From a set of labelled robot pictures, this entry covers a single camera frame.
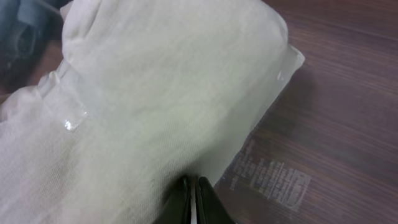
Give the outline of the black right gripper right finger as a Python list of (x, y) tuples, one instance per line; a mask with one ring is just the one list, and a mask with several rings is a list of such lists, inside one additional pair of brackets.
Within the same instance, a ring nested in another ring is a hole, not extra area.
[(236, 224), (206, 177), (195, 182), (195, 200), (198, 224)]

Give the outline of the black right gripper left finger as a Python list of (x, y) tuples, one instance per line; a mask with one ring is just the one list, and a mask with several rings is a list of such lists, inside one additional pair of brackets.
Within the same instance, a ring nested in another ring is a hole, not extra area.
[(162, 211), (153, 224), (191, 224), (191, 181), (183, 176), (169, 191)]

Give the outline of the cream cloth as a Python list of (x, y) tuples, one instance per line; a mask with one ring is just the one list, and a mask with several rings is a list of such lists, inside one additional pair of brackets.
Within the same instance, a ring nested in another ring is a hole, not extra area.
[(214, 184), (299, 69), (262, 1), (73, 1), (63, 60), (1, 105), (2, 223), (151, 223)]

